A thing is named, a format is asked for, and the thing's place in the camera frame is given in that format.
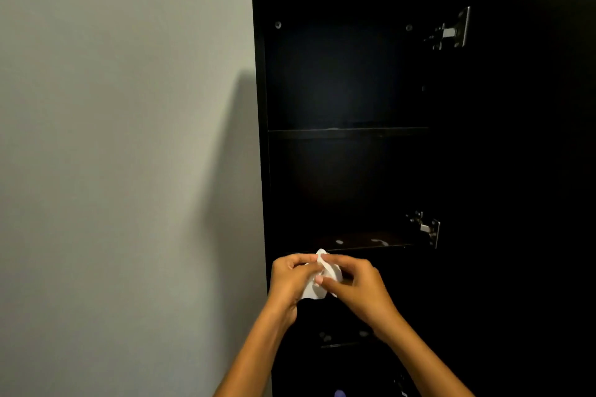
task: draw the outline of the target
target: right hand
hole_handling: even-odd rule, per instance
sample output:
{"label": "right hand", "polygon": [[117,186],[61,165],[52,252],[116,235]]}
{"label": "right hand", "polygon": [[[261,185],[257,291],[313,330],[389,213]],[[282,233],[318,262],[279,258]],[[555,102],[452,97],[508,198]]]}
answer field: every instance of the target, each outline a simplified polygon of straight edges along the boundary
{"label": "right hand", "polygon": [[367,323],[377,337],[386,341],[387,333],[397,321],[403,321],[391,301],[378,270],[366,259],[351,256],[323,254],[325,262],[340,266],[354,276],[352,283],[338,283],[323,276],[316,276],[315,282],[337,295],[362,321]]}

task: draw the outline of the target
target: white paper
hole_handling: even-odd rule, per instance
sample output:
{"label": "white paper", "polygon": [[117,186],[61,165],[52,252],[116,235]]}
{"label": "white paper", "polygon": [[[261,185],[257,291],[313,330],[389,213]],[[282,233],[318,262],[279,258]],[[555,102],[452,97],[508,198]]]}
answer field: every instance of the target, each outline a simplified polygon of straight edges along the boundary
{"label": "white paper", "polygon": [[315,277],[317,275],[322,275],[334,279],[338,283],[343,281],[343,276],[341,275],[341,270],[335,264],[327,264],[323,258],[321,258],[322,254],[327,254],[327,252],[323,249],[317,251],[317,262],[324,266],[322,272],[316,273],[310,277],[308,282],[306,283],[306,287],[302,292],[302,298],[312,298],[313,300],[320,300],[321,298],[325,298],[327,295],[327,291],[315,283]]}

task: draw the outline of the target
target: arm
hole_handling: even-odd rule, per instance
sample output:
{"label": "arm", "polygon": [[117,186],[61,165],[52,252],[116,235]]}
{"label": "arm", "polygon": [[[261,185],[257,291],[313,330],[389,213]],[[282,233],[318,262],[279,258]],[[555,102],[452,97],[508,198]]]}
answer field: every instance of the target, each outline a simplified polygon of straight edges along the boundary
{"label": "arm", "polygon": [[213,397],[263,394],[281,339],[296,320],[296,303],[309,277],[322,269],[317,255],[290,255],[273,262],[267,303]]}
{"label": "arm", "polygon": [[323,255],[323,259],[351,273],[354,282],[341,284],[317,276],[317,284],[335,293],[391,347],[422,397],[474,397],[399,314],[369,261],[341,255]]}

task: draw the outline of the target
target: gray wall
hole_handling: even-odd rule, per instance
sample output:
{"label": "gray wall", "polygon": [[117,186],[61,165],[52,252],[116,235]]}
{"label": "gray wall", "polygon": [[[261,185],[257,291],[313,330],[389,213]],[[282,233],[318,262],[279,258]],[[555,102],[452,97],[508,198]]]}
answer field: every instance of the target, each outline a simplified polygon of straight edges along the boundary
{"label": "gray wall", "polygon": [[251,0],[0,0],[0,395],[209,396],[265,299]]}

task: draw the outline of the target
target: hand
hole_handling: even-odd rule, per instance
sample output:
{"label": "hand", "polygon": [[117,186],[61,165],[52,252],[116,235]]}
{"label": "hand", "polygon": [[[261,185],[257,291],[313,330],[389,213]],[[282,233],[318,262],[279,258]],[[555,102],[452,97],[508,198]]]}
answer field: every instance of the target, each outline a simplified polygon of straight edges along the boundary
{"label": "hand", "polygon": [[273,261],[266,306],[281,312],[286,328],[296,321],[296,304],[302,297],[307,281],[321,270],[323,266],[317,263],[316,254],[293,254]]}
{"label": "hand", "polygon": [[377,337],[386,341],[388,330],[403,320],[391,301],[378,270],[365,259],[343,255],[322,255],[325,262],[336,264],[354,276],[352,283],[338,283],[331,278],[317,276],[315,282],[338,296]]}

